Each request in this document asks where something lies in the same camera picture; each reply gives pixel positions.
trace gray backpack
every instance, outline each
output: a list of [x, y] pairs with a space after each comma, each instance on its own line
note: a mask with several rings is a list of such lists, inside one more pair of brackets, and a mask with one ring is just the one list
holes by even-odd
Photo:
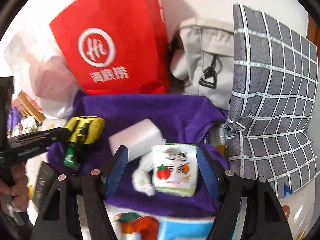
[[229, 110], [234, 71], [233, 25], [191, 18], [180, 24], [172, 39], [170, 70], [183, 80], [184, 93], [206, 96]]

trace white wall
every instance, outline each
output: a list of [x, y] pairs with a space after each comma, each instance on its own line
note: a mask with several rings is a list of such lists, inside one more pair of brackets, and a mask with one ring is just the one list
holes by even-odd
[[169, 37], [180, 22], [191, 17], [233, 23], [232, 4], [235, 1], [261, 9], [299, 34], [307, 34], [308, 14], [297, 0], [163, 0]]

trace human hand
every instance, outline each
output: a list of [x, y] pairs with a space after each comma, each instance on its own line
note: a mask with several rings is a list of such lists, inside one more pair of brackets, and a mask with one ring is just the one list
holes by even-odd
[[1, 195], [5, 194], [5, 195], [11, 195], [12, 197], [14, 197], [14, 199], [12, 200], [12, 206], [20, 210], [21, 212], [25, 212], [27, 210], [28, 203], [29, 203], [28, 188], [27, 188], [28, 178], [26, 176], [26, 169], [24, 167], [24, 164], [21, 164], [12, 173], [12, 176], [15, 182], [15, 185], [13, 185], [12, 187], [9, 187], [6, 183], [4, 183], [0, 179], [1, 208], [7, 214], [9, 214], [7, 203]]

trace metal screw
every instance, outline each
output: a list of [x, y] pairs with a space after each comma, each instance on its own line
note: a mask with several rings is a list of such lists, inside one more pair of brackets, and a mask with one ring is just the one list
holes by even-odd
[[232, 171], [232, 170], [226, 170], [225, 171], [225, 174], [227, 175], [227, 176], [233, 176], [235, 173]]
[[58, 177], [58, 180], [63, 181], [63, 180], [66, 179], [66, 177], [67, 177], [66, 175], [61, 174], [61, 175]]
[[260, 176], [259, 177], [259, 181], [262, 182], [262, 183], [266, 183], [267, 182], [267, 179], [263, 176]]
[[91, 174], [92, 174], [93, 176], [99, 175], [99, 174], [100, 174], [100, 170], [94, 169], [94, 170], [91, 171]]

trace tomato illustration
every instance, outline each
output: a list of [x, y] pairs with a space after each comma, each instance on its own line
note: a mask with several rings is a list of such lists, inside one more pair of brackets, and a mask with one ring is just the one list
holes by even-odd
[[168, 179], [170, 177], [170, 170], [161, 165], [158, 167], [157, 176], [159, 179]]

